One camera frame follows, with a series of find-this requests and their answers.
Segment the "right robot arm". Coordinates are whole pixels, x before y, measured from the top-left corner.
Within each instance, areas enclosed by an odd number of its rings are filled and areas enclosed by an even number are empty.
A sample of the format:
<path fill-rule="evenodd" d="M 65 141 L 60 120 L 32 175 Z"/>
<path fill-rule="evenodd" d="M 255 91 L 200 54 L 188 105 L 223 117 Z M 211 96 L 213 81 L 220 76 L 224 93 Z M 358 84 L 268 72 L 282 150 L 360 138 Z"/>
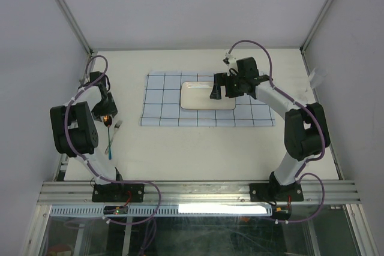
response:
<path fill-rule="evenodd" d="M 269 177 L 268 192 L 274 200 L 289 195 L 290 188 L 314 156 L 323 156 L 329 146 L 329 132 L 323 107 L 319 103 L 303 105 L 273 83 L 270 75 L 261 75 L 254 58 L 235 59 L 227 55 L 223 62 L 228 71 L 214 74 L 210 99 L 249 95 L 261 101 L 284 120 L 286 154 Z"/>

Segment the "white rectangular plate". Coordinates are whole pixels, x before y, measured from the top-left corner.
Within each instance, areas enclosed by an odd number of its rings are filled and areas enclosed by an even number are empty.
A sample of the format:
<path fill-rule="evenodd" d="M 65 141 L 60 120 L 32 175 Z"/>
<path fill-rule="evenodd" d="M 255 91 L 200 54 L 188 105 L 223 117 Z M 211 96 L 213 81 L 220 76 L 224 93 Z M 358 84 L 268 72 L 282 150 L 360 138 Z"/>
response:
<path fill-rule="evenodd" d="M 181 86 L 180 105 L 186 110 L 233 110 L 234 98 L 225 97 L 225 88 L 221 88 L 220 100 L 210 99 L 213 82 L 184 82 Z"/>

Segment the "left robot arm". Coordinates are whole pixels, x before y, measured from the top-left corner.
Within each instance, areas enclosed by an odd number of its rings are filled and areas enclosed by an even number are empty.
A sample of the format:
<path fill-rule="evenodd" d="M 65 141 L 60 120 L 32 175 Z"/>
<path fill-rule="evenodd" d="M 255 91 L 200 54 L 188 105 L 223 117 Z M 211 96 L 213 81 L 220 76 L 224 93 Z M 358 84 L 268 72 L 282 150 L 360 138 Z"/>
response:
<path fill-rule="evenodd" d="M 89 82 L 81 86 L 68 103 L 50 109 L 50 121 L 56 150 L 76 159 L 94 177 L 97 185 L 106 185 L 104 193 L 113 201 L 124 198 L 126 187 L 119 183 L 118 169 L 98 148 L 96 122 L 107 128 L 118 114 L 106 75 L 91 72 Z"/>

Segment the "blue checkered cloth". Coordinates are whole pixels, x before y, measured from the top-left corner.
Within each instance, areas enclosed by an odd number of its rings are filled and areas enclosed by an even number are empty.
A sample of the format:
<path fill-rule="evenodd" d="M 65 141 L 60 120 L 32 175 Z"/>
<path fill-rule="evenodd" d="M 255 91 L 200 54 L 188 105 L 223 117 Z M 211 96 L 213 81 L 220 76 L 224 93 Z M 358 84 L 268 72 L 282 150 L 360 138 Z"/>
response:
<path fill-rule="evenodd" d="M 147 74 L 143 127 L 273 127 L 273 110 L 248 95 L 234 99 L 233 109 L 186 109 L 181 106 L 182 85 L 186 82 L 213 82 L 210 72 L 153 71 Z"/>

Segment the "spoon with blue handle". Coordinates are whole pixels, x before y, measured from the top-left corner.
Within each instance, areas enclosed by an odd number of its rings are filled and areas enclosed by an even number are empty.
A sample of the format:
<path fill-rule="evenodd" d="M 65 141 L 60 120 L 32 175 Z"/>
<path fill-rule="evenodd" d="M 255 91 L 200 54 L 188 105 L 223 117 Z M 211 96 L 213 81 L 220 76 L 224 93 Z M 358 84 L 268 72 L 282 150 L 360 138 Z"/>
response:
<path fill-rule="evenodd" d="M 107 155 L 108 159 L 112 159 L 112 151 L 111 151 L 111 136 L 110 136 L 110 127 L 112 126 L 113 118 L 111 115 L 103 116 L 103 124 L 107 128 Z"/>

